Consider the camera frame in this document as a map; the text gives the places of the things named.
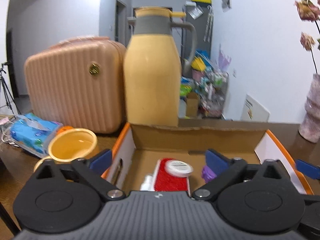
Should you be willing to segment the yellow mug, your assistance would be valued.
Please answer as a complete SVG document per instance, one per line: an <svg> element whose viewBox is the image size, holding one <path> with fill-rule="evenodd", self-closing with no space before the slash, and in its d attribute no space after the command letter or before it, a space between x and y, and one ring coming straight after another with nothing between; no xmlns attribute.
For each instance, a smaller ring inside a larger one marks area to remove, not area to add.
<svg viewBox="0 0 320 240"><path fill-rule="evenodd" d="M34 166L34 172L45 161L70 163L77 158L89 159L99 153L97 136L89 129L73 128L59 133L48 145L48 156Z"/></svg>

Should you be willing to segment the yellow thermos jug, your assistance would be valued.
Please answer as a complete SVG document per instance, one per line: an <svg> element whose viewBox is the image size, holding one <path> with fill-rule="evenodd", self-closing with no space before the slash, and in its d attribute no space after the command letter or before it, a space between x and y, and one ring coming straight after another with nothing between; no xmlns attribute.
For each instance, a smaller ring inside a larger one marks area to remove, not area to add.
<svg viewBox="0 0 320 240"><path fill-rule="evenodd" d="M128 23L134 27L124 59L126 117L131 124L177 126L182 72L188 72L197 47L189 22L174 22L185 13L164 7L140 7ZM172 28L190 31L191 50L181 60Z"/></svg>

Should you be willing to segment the blue tissue pack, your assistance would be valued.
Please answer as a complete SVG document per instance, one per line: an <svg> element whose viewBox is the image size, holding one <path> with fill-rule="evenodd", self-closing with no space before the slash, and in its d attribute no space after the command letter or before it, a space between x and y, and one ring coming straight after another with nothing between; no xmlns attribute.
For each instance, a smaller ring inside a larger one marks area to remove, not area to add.
<svg viewBox="0 0 320 240"><path fill-rule="evenodd" d="M48 155L48 146L62 124L39 118L33 113L16 115L10 131L10 142L39 157Z"/></svg>

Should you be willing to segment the purple scalloped lid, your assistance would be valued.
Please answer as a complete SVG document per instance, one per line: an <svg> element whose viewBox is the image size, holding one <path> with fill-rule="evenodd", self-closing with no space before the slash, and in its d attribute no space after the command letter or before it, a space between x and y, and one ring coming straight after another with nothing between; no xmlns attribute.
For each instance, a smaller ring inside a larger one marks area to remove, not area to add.
<svg viewBox="0 0 320 240"><path fill-rule="evenodd" d="M205 181L205 183L208 183L215 179L217 175L207 166L205 165L201 172L201 178Z"/></svg>

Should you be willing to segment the pink textured vase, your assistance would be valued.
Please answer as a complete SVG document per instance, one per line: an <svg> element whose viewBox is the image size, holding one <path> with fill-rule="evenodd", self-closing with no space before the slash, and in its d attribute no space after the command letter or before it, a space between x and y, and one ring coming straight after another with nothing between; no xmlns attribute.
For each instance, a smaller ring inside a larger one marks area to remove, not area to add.
<svg viewBox="0 0 320 240"><path fill-rule="evenodd" d="M299 134L311 143L319 141L319 74L313 74L304 105L306 114L298 129Z"/></svg>

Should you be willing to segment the pink ribbed suitcase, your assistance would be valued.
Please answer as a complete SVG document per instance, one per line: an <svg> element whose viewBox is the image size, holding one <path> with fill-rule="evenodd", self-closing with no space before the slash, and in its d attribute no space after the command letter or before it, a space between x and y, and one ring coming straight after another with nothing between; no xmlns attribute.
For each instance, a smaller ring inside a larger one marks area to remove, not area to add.
<svg viewBox="0 0 320 240"><path fill-rule="evenodd" d="M27 58L33 113L46 120L113 133L125 119L126 48L108 37L71 38Z"/></svg>

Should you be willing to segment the grey refrigerator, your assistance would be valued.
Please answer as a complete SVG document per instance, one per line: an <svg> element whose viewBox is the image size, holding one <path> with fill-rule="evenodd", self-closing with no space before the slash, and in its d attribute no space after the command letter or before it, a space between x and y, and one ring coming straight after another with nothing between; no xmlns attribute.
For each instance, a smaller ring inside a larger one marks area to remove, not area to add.
<svg viewBox="0 0 320 240"><path fill-rule="evenodd" d="M210 3L191 2L183 7L184 22L191 23L197 33L197 50L205 51L210 58L213 31L213 9Z"/></svg>

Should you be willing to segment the yellow watering can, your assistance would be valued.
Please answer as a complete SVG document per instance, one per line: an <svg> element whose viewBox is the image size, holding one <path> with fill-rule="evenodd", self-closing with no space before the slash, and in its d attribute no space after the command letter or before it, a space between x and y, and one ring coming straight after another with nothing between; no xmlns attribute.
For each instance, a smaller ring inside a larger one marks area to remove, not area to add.
<svg viewBox="0 0 320 240"><path fill-rule="evenodd" d="M199 72L204 72L206 69L206 65L200 57L195 57L194 60L191 63L191 67Z"/></svg>

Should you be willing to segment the red white lint brush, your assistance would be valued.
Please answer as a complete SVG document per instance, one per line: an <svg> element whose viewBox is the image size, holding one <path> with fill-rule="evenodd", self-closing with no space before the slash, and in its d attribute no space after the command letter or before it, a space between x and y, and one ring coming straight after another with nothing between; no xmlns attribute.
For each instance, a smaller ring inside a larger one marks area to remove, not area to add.
<svg viewBox="0 0 320 240"><path fill-rule="evenodd" d="M189 177L177 178L165 171L165 163L171 158L163 158L157 161L153 174L147 174L140 186L140 191L184 191L190 195Z"/></svg>

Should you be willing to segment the yellow black box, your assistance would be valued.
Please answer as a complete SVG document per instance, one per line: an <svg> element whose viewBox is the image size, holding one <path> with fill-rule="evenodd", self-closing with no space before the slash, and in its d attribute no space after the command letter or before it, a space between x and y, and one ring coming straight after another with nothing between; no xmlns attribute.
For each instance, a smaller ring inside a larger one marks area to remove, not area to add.
<svg viewBox="0 0 320 240"><path fill-rule="evenodd" d="M191 0L192 2L196 3L205 3L205 4L211 4L212 0Z"/></svg>

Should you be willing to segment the dried pink roses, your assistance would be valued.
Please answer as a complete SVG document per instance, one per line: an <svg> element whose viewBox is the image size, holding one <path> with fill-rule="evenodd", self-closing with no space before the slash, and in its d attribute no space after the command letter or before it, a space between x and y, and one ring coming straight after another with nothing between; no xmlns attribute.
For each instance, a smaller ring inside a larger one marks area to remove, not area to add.
<svg viewBox="0 0 320 240"><path fill-rule="evenodd" d="M315 53L319 52L319 0L296 0L294 2L299 19L308 24L309 29L304 28L299 41L303 49L310 53L315 74L319 75L319 66Z"/></svg>

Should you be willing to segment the red cardboard box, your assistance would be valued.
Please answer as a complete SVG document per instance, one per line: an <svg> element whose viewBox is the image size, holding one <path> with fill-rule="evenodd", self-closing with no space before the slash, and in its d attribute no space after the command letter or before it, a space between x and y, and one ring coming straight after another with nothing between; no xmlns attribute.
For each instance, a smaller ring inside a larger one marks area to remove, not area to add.
<svg viewBox="0 0 320 240"><path fill-rule="evenodd" d="M112 165L102 178L129 192L138 190L160 159L171 158L190 164L194 171L190 189L202 186L204 153L214 149L228 158L250 164L266 159L280 160L300 193L313 194L304 175L297 171L287 149L269 129L215 127L157 127L127 123L112 148Z"/></svg>

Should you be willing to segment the small white round disc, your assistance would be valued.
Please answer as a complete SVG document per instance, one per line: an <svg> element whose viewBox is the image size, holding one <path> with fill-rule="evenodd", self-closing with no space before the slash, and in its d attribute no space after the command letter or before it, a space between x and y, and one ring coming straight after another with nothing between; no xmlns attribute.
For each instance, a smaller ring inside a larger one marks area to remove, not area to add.
<svg viewBox="0 0 320 240"><path fill-rule="evenodd" d="M187 178L194 171L193 167L188 163L174 159L168 160L165 163L164 168L168 174L177 178Z"/></svg>

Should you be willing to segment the wall picture frame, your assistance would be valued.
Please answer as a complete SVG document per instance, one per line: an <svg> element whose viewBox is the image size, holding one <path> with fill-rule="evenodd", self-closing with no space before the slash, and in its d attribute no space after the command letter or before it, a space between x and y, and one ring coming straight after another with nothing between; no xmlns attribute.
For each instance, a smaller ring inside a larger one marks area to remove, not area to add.
<svg viewBox="0 0 320 240"><path fill-rule="evenodd" d="M226 12L232 8L231 0L221 0L221 7L223 12Z"/></svg>

